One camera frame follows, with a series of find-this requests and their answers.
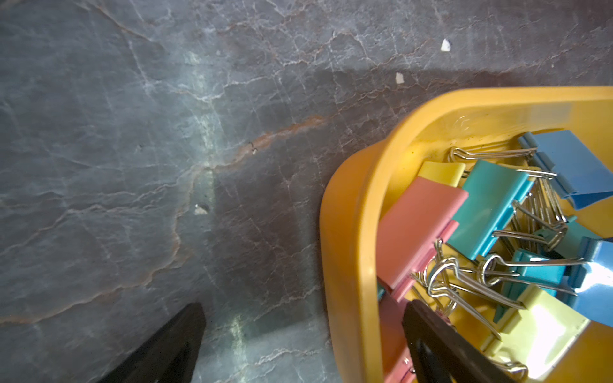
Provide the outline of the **yellow plastic storage box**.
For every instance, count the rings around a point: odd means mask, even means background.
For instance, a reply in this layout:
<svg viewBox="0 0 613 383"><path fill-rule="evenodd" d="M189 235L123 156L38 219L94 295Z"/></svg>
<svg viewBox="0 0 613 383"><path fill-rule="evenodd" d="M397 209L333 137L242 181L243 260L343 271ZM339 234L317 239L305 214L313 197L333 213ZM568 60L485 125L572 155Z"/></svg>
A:
<svg viewBox="0 0 613 383"><path fill-rule="evenodd" d="M414 109L380 142L346 159L330 179L319 217L327 314L345 382L384 381L376 297L378 220L416 177L452 146L569 129L612 164L609 86L463 89Z"/></svg>

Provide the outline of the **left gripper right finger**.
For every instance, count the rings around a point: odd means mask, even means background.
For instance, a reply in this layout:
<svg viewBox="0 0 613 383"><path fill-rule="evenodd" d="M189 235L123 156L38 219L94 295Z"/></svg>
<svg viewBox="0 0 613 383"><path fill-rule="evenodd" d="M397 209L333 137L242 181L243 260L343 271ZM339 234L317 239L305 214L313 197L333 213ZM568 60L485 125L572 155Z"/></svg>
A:
<svg viewBox="0 0 613 383"><path fill-rule="evenodd" d="M420 301L407 303L402 326L419 382L511 382Z"/></svg>

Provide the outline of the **pink binder clip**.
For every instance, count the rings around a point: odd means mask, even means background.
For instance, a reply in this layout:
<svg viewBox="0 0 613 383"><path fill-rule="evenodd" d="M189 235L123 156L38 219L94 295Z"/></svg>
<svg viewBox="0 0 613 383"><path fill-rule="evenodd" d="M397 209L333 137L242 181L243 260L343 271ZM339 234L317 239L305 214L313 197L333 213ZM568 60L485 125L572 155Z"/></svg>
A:
<svg viewBox="0 0 613 383"><path fill-rule="evenodd" d="M453 219L469 193L416 177L379 221L376 240L378 281L401 302L437 254L437 241L447 242L459 227Z"/></svg>
<svg viewBox="0 0 613 383"><path fill-rule="evenodd" d="M409 383L416 377L402 326L406 304L407 301L398 303L389 295L384 295L379 303L384 382Z"/></svg>

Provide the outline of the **teal binder clip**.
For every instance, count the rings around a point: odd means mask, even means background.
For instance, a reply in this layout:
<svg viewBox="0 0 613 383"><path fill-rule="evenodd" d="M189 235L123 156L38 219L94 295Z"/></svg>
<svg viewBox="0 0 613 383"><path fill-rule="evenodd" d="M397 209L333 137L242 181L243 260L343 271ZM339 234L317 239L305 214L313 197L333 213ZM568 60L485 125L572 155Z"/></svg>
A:
<svg viewBox="0 0 613 383"><path fill-rule="evenodd" d="M583 259L581 243L584 239L602 239L601 236L589 230L577 221L577 217L572 215L566 223L568 230L564 237L552 249L547 250L543 244L536 245L536 253L551 259Z"/></svg>
<svg viewBox="0 0 613 383"><path fill-rule="evenodd" d="M512 257L513 262L537 262L551 261L551 259L539 256L536 253L518 249ZM531 267L511 267L511 271L519 274L512 277L512 282L503 282L501 287L502 295L511 300L518 300L520 295L528 287L529 283L541 283L546 286L559 286L562 282L566 266L531 266Z"/></svg>
<svg viewBox="0 0 613 383"><path fill-rule="evenodd" d="M521 205L534 184L526 172L477 161L462 186L469 197L453 217L459 227L447 244L471 261L488 255L496 241L502 237L523 239L542 244L548 250L553 249L562 240L568 227L564 222L548 223ZM553 231L553 239L508 231L506 228L517 211Z"/></svg>

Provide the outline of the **yellow binder clip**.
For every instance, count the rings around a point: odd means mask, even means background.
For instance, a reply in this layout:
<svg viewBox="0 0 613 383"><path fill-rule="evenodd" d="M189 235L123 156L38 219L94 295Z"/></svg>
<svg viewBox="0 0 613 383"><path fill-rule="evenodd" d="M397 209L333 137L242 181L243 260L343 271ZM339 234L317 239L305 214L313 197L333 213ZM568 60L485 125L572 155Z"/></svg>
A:
<svg viewBox="0 0 613 383"><path fill-rule="evenodd" d="M507 311L498 322L483 316L445 282L445 276L459 282L471 293L485 296ZM434 266L426 277L427 294L448 298L484 325L489 334L480 340L479 350L492 362L515 370L529 382L542 382L554 370L590 321L582 314L531 285L517 299L510 299L478 282L461 270L458 260L447 258Z"/></svg>
<svg viewBox="0 0 613 383"><path fill-rule="evenodd" d="M456 188L464 175L465 167L466 164L463 163L425 161L418 172L418 176Z"/></svg>

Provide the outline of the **blue binder clip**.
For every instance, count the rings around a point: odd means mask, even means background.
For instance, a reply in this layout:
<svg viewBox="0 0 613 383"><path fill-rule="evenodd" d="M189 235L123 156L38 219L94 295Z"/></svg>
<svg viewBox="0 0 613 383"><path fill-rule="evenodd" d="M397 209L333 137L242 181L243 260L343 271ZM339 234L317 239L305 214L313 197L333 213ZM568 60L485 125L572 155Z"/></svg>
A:
<svg viewBox="0 0 613 383"><path fill-rule="evenodd" d="M551 261L513 262L496 254L485 258L477 268L477 280L493 287L512 282L519 274L511 267L566 266L559 286L529 283L582 314L592 322L612 326L612 239L590 239L581 243L583 259L551 259Z"/></svg>
<svg viewBox="0 0 613 383"><path fill-rule="evenodd" d="M527 132L517 139L518 148L501 149L500 143L485 148L450 149L451 161L522 158L531 166L554 175L552 187L576 210L612 197L612 172L571 131Z"/></svg>

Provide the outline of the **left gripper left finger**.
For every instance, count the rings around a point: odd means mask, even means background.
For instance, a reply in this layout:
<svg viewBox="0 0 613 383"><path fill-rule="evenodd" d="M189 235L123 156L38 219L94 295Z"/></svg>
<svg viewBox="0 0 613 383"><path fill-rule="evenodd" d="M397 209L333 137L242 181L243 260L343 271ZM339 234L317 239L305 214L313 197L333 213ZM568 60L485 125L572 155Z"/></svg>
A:
<svg viewBox="0 0 613 383"><path fill-rule="evenodd" d="M186 305L103 382L190 382L206 328L199 303Z"/></svg>

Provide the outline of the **pink binder clip top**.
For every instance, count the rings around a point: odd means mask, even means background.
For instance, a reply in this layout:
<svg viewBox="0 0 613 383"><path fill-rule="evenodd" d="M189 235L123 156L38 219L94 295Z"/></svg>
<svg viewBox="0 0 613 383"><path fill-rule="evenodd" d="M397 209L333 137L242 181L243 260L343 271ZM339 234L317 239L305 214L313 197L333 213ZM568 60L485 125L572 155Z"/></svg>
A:
<svg viewBox="0 0 613 383"><path fill-rule="evenodd" d="M389 295L384 295L379 303L384 382L409 383L416 377L402 326L406 304L407 301L398 303Z"/></svg>

